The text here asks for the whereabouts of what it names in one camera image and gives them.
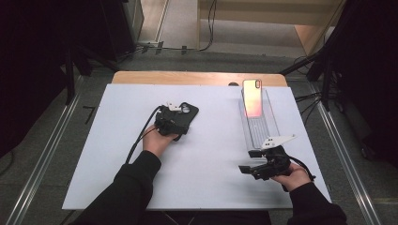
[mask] white board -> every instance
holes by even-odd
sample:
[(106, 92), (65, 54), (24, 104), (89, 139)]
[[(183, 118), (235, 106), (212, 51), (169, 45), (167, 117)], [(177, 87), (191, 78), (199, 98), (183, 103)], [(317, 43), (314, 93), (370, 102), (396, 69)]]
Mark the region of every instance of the white board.
[[(113, 182), (149, 115), (166, 101), (188, 102), (199, 113), (188, 134), (161, 157), (148, 209), (291, 208), (280, 184), (240, 173), (238, 165), (250, 161), (238, 108), (240, 91), (235, 86), (108, 84), (63, 209), (85, 209)], [(267, 87), (267, 92), (280, 134), (297, 136), (283, 145), (286, 153), (309, 167), (330, 201), (291, 89)], [(141, 151), (139, 144), (131, 161)]]

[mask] orange phone screen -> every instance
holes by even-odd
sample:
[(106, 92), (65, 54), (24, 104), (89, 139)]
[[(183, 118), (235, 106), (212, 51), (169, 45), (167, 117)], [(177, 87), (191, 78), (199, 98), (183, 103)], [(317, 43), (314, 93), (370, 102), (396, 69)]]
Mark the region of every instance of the orange phone screen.
[(248, 117), (258, 117), (262, 115), (261, 88), (261, 80), (243, 81), (243, 100)]

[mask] black jacket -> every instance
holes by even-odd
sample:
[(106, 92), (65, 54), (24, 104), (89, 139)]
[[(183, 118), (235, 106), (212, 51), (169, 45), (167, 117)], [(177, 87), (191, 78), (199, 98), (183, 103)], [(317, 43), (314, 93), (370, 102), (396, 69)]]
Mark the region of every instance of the black jacket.
[[(139, 224), (152, 198), (152, 182), (160, 168), (160, 160), (143, 151), (132, 164), (121, 167), (114, 182), (71, 224)], [(313, 183), (291, 191), (290, 198), (293, 217), (288, 224), (345, 224), (343, 210), (329, 203)]]

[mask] wire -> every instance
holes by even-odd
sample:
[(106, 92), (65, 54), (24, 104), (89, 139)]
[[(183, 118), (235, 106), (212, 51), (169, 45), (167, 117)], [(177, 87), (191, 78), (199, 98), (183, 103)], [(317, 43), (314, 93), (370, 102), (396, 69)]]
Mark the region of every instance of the wire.
[[(210, 26), (210, 15), (211, 15), (211, 10), (213, 9), (213, 21), (211, 23)], [(199, 51), (205, 51), (208, 48), (210, 48), (210, 46), (213, 44), (213, 37), (214, 37), (214, 19), (216, 18), (216, 10), (217, 10), (217, 0), (213, 0), (213, 3), (211, 4), (210, 7), (210, 11), (208, 12), (208, 16), (207, 16), (207, 23), (208, 23), (208, 30), (210, 31), (210, 41), (208, 42), (207, 46), (204, 49), (201, 49)]]
[(150, 120), (152, 119), (153, 115), (156, 113), (156, 111), (162, 109), (163, 107), (164, 107), (164, 106), (158, 106), (158, 107), (156, 107), (156, 109), (152, 112), (152, 114), (150, 114), (150, 116), (149, 116), (148, 120), (146, 121), (146, 123), (145, 123), (143, 129), (141, 130), (140, 135), (138, 135), (137, 140), (136, 140), (135, 143), (132, 145), (132, 148), (131, 148), (131, 150), (130, 150), (130, 152), (129, 152), (129, 155), (127, 156), (127, 159), (126, 159), (126, 163), (125, 163), (125, 164), (129, 164), (130, 159), (131, 159), (131, 156), (132, 156), (132, 153), (134, 152), (135, 148), (137, 147), (137, 144), (144, 138), (144, 136), (145, 136), (147, 133), (149, 133), (150, 131), (153, 130), (153, 129), (152, 129), (152, 130), (150, 130), (149, 132), (147, 132), (145, 135), (143, 135), (144, 132), (145, 132), (145, 130), (146, 130), (146, 127), (148, 126), (148, 124), (149, 124)]
[(301, 102), (301, 101), (306, 100), (306, 99), (308, 99), (308, 98), (322, 97), (321, 94), (322, 94), (321, 92), (315, 92), (315, 93), (312, 93), (312, 94), (307, 95), (307, 96), (295, 97), (295, 101), (296, 101), (296, 102)]
[(154, 129), (156, 129), (156, 128), (153, 128), (153, 129), (149, 130), (147, 133), (145, 133), (145, 134), (143, 135), (143, 137), (140, 138), (140, 141), (144, 138), (144, 136), (146, 136), (146, 134), (150, 133), (150, 132), (153, 131)]
[(317, 100), (315, 100), (315, 101), (313, 102), (313, 104), (312, 104), (313, 107), (311, 108), (310, 112), (308, 112), (307, 118), (305, 118), (304, 126), (307, 125), (308, 118), (310, 118), (311, 113), (313, 112), (313, 110), (315, 109), (316, 105), (317, 105), (320, 101), (321, 101), (321, 99), (317, 99)]
[[(149, 46), (149, 45), (140, 45), (140, 46), (143, 47), (143, 49), (148, 48), (148, 49), (153, 49), (153, 50), (177, 50), (177, 51), (196, 51), (196, 52), (205, 51), (213, 44), (214, 19), (216, 18), (216, 10), (217, 10), (217, 0), (213, 0), (213, 2), (211, 4), (211, 7), (210, 7), (210, 10), (208, 12), (208, 16), (207, 16), (208, 29), (210, 31), (210, 40), (209, 40), (207, 46), (204, 49), (197, 50), (197, 49), (163, 48), (163, 47), (154, 47), (154, 46)], [(211, 11), (213, 11), (213, 16), (212, 16), (212, 19), (211, 19), (212, 22), (210, 24)]]
[(59, 225), (64, 225), (68, 219), (76, 212), (76, 210), (72, 210), (68, 213), (68, 215), (64, 218), (64, 220), (62, 220), (62, 222)]
[(308, 167), (304, 164), (304, 162), (298, 160), (298, 159), (295, 158), (295, 157), (290, 157), (290, 156), (289, 156), (289, 158), (292, 159), (293, 161), (297, 162), (297, 164), (298, 164), (299, 166), (301, 166), (302, 168), (304, 168), (304, 170), (307, 172), (308, 176), (310, 177), (310, 180), (311, 180), (311, 181), (313, 181), (313, 180), (315, 179), (315, 176), (310, 172), (310, 169), (308, 169)]
[(0, 172), (0, 176), (4, 175), (9, 170), (9, 168), (11, 168), (12, 164), (14, 163), (14, 158), (15, 158), (14, 152), (10, 151), (9, 155), (11, 157), (11, 160), (9, 161), (8, 165), (6, 166), (6, 168), (3, 171)]
[[(300, 56), (300, 57), (298, 57), (298, 58), (295, 59), (295, 61), (293, 62), (293, 65), (295, 65), (296, 62), (297, 62), (300, 58), (305, 58), (305, 59), (307, 59), (307, 61), (308, 61), (307, 56)], [(300, 74), (307, 75), (307, 72), (301, 72), (299, 69), (296, 69), (296, 71), (299, 72)]]

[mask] wooden tabletop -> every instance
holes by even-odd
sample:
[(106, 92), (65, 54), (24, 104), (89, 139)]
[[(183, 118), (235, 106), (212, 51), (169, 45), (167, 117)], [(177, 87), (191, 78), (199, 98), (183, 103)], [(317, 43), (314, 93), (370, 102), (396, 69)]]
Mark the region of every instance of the wooden tabletop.
[(112, 83), (241, 85), (248, 79), (261, 79), (263, 86), (287, 86), (286, 79), (281, 74), (186, 71), (119, 71), (114, 75)]

